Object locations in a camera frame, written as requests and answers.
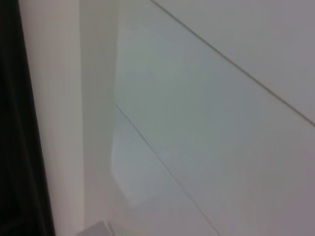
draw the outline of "crease line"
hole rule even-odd
[[[189,200],[193,203],[193,205],[198,209],[200,214],[205,218],[205,220],[208,222],[208,224],[212,227],[212,229],[217,233],[218,236],[221,236],[221,234],[218,232],[218,230],[214,227],[214,225],[211,223],[211,221],[208,219],[208,217],[203,213],[201,208],[198,206],[196,201],[193,199],[193,197],[185,190],[184,186],[175,178],[175,176],[172,174],[172,172],[169,170],[167,165],[163,162],[163,160],[159,157],[157,152],[153,149],[153,147],[149,144],[149,142],[143,137],[143,135],[140,133],[140,131],[137,129],[137,127],[133,124],[133,122],[130,120],[130,118],[120,109],[120,107],[115,103],[115,107],[119,110],[119,112],[128,120],[128,122],[132,125],[132,127],[137,131],[137,133],[140,135],[140,137],[144,140],[144,142],[149,146],[149,148],[154,152],[156,155],[158,161],[162,164],[162,166],[166,169],[168,174],[171,176],[171,178],[176,182],[176,184],[181,188],[182,192],[188,197]]]
[[[192,33],[194,36],[196,36],[199,40],[201,40],[203,43],[205,43],[208,47],[210,47],[212,50],[214,50],[216,53],[218,53],[221,57],[223,57],[225,60],[227,60],[230,64],[232,64],[234,67],[239,69],[243,74],[245,74],[247,77],[249,77],[251,80],[253,80],[256,84],[258,84],[260,87],[262,87],[265,91],[267,91],[269,94],[274,96],[277,100],[282,102],[284,105],[289,107],[292,111],[294,111],[297,115],[299,115],[301,118],[303,118],[306,122],[308,122],[311,126],[315,128],[315,121],[313,121],[311,118],[308,118],[307,115],[303,114],[301,111],[299,111],[297,108],[295,108],[293,105],[291,105],[289,102],[284,100],[282,97],[277,95],[274,91],[272,91],[270,88],[265,86],[262,82],[260,82],[258,79],[256,79],[254,76],[252,76],[250,73],[248,73],[246,70],[241,68],[238,64],[233,62],[230,58],[228,58],[226,55],[224,55],[222,52],[220,52],[217,48],[215,48],[213,45],[211,45],[209,42],[207,42],[203,37],[201,37],[199,34],[195,33],[193,30],[191,30],[186,24],[181,22],[178,18],[176,18],[172,13],[170,13],[168,10],[166,10],[163,6],[161,6],[159,3],[156,2],[156,0],[149,0],[154,5],[156,5],[159,9],[161,9],[163,12],[165,12],[167,15],[169,15],[171,18],[173,18],[176,22],[178,22],[181,26],[183,26],[185,29],[187,29],[190,33]]]

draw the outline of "white wall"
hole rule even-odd
[[[149,236],[218,236],[150,146],[118,110],[111,172]]]
[[[109,220],[143,235],[110,173],[118,1],[20,10],[56,234]]]
[[[79,1],[19,1],[53,219],[84,227]]]
[[[315,122],[315,1],[155,1]]]
[[[315,129],[149,0],[123,0],[115,99],[222,236],[315,232]]]
[[[118,3],[80,1],[85,226],[111,221],[142,236],[142,225],[111,175]]]

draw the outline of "white panel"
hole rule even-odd
[[[218,236],[132,124],[116,111],[112,173],[150,236]]]
[[[156,2],[315,121],[315,1]]]
[[[314,128],[147,0],[122,2],[115,96],[222,236],[314,234]]]
[[[73,236],[84,228],[79,2],[19,7],[56,235]]]
[[[84,225],[118,225],[146,236],[110,172],[114,130],[117,0],[80,0]]]

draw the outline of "dark door frame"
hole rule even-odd
[[[32,85],[17,0],[0,0],[0,69],[12,110],[16,149],[21,154],[25,183],[43,236],[54,236]],[[12,152],[4,145],[6,151]],[[9,161],[14,154],[7,155]]]

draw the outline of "gray object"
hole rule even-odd
[[[105,226],[104,222],[99,222],[84,231],[77,234],[77,236],[114,236],[111,231]]]

